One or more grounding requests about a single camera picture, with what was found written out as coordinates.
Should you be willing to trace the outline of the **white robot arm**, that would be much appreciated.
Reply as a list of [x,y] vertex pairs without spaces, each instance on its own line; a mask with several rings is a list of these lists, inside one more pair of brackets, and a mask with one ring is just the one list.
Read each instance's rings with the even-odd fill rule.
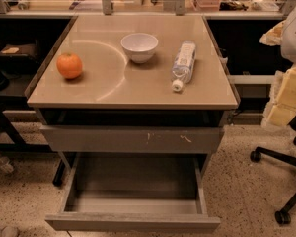
[[286,71],[276,71],[261,126],[278,130],[296,117],[296,6],[287,18],[262,35],[259,42],[280,46],[281,56],[292,62]]

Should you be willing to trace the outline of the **white and yellow gripper body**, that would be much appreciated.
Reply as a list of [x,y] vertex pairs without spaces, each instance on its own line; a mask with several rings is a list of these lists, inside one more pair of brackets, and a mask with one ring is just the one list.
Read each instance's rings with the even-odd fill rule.
[[286,72],[277,70],[269,91],[269,101],[261,126],[277,128],[287,126],[296,117],[296,63]]

